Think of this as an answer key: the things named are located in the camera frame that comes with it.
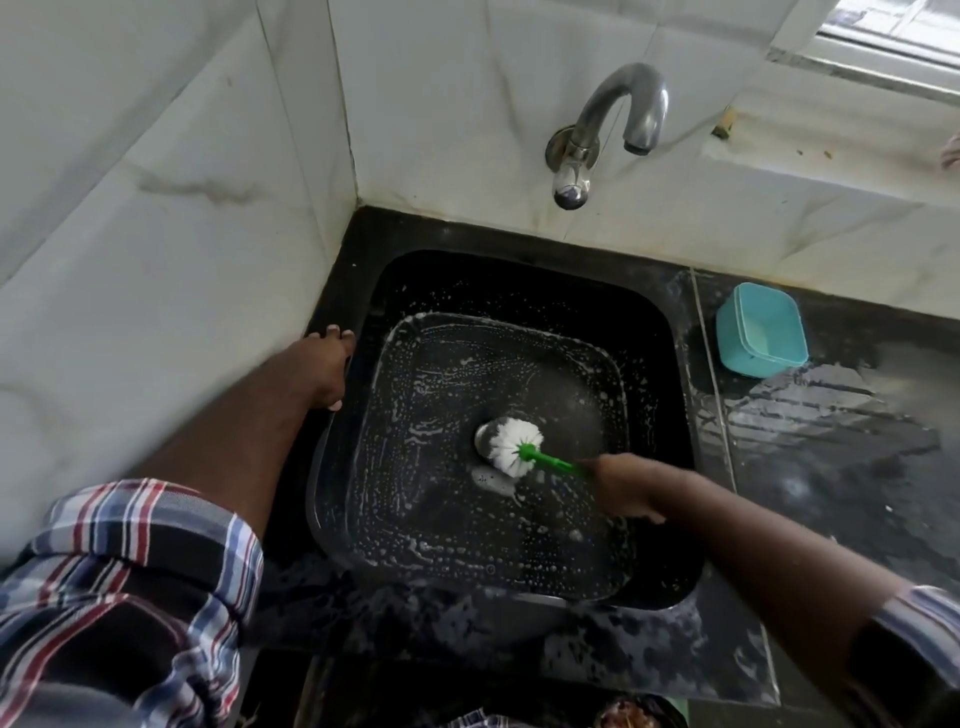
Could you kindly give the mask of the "person's right hand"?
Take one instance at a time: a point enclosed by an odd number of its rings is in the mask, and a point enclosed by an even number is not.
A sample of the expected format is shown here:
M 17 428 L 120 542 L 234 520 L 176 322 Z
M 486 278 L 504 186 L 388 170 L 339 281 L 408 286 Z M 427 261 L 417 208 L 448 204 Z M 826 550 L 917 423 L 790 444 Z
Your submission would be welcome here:
M 657 460 L 630 453 L 619 453 L 626 462 L 622 466 L 627 497 L 627 515 L 622 518 L 646 519 L 656 524 L 666 520 L 658 507 L 666 488 L 681 478 L 684 471 Z

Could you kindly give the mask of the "person's left hand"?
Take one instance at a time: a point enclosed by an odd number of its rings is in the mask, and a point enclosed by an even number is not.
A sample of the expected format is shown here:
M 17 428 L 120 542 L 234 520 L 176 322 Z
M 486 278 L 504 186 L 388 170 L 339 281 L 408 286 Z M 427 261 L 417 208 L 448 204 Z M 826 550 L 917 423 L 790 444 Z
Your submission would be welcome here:
M 294 342 L 283 355 L 291 362 L 295 380 L 307 387 L 312 406 L 336 412 L 343 406 L 346 371 L 354 353 L 325 353 L 321 347 L 324 331 Z

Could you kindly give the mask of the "green handled white scrub brush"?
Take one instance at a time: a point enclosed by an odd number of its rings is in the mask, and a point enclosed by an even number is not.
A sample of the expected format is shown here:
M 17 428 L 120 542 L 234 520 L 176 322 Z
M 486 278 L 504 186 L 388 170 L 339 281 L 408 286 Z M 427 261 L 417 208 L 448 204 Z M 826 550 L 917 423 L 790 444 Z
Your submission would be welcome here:
M 519 418 L 508 418 L 499 430 L 499 449 L 496 468 L 503 475 L 518 480 L 543 468 L 562 475 L 584 478 L 581 466 L 549 455 L 542 450 L 545 437 L 533 423 Z

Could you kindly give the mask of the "person's left forearm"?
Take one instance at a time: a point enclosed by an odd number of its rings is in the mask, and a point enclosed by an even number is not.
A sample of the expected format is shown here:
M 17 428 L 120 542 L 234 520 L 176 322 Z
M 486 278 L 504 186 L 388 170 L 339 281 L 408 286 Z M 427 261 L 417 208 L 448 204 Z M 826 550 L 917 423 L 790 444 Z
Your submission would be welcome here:
M 186 487 L 266 535 L 285 461 L 313 407 L 303 339 L 237 380 L 125 477 Z

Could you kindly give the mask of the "person's right forearm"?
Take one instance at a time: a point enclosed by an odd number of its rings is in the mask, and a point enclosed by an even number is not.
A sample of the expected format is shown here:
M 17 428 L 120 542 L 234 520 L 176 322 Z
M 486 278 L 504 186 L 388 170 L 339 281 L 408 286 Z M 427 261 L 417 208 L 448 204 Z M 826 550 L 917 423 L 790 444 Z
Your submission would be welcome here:
M 797 668 L 839 701 L 855 637 L 911 582 L 695 471 L 652 468 L 654 512 L 702 542 Z

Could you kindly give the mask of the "black kitchen sink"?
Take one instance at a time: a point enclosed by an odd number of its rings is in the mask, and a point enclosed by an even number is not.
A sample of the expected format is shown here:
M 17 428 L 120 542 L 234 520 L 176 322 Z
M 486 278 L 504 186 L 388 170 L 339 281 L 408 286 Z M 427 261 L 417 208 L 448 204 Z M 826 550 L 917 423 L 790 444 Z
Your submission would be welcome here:
M 373 288 L 306 516 L 326 556 L 375 583 L 597 603 L 679 604 L 701 546 L 607 515 L 578 466 L 694 463 L 666 315 L 616 285 L 420 250 Z

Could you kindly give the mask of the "steel sink drain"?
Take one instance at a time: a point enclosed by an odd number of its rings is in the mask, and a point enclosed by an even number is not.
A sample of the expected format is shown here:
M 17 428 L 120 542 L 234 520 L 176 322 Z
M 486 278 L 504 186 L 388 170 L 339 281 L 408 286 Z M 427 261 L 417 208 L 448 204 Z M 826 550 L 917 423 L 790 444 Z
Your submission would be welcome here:
M 507 420 L 506 417 L 498 417 L 485 421 L 476 428 L 473 435 L 473 446 L 477 455 L 487 464 L 498 469 L 499 431 Z

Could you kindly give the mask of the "teal plastic container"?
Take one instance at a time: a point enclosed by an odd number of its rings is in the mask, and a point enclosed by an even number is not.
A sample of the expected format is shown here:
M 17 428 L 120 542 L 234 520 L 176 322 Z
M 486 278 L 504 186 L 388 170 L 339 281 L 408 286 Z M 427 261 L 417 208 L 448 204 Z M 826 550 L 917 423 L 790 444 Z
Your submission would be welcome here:
M 741 376 L 766 380 L 809 361 L 801 311 L 780 289 L 736 285 L 716 312 L 715 334 L 722 365 Z

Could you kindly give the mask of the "plaid shirt left sleeve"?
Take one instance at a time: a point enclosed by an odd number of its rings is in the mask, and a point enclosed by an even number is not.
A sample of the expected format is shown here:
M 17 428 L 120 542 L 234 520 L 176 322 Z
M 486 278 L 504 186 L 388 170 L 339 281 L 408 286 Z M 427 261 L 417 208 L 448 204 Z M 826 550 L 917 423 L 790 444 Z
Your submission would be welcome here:
M 186 487 L 58 499 L 0 572 L 0 728 L 224 728 L 262 572 L 249 524 Z

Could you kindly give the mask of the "plaid shirt sleeve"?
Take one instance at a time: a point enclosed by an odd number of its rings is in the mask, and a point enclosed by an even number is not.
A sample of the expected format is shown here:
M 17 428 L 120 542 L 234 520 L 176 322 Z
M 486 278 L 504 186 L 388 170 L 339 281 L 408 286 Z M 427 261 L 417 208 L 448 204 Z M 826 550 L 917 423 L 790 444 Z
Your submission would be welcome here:
M 855 728 L 960 728 L 960 601 L 917 586 L 857 633 L 844 712 Z
M 0 728 L 224 728 L 262 572 L 249 524 L 186 487 L 58 499 L 0 572 Z

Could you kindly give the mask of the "plaid shirt right sleeve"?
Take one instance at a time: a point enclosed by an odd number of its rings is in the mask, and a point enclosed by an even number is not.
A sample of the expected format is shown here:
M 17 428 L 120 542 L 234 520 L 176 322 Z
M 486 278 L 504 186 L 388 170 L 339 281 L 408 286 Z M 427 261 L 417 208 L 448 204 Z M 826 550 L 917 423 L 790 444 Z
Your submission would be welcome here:
M 844 712 L 855 728 L 960 728 L 960 601 L 917 586 L 857 633 Z

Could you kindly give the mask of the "chrome wall tap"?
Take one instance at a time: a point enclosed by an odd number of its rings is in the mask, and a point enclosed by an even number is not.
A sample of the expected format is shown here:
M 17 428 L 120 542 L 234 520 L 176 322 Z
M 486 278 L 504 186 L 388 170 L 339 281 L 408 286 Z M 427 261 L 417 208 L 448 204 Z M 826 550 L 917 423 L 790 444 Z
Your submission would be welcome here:
M 611 109 L 623 98 L 629 99 L 624 149 L 645 157 L 659 145 L 669 107 L 666 79 L 651 64 L 625 64 L 597 86 L 576 122 L 558 129 L 546 145 L 544 160 L 553 174 L 551 193 L 562 211 L 580 210 L 589 200 L 592 170 L 601 152 L 599 134 Z

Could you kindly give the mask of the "white window frame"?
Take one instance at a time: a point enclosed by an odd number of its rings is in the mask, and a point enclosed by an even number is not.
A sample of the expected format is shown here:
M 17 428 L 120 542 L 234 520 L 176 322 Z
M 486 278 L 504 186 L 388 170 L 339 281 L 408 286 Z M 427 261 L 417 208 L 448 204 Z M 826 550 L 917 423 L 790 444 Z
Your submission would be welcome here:
M 797 0 L 766 61 L 960 108 L 960 0 Z

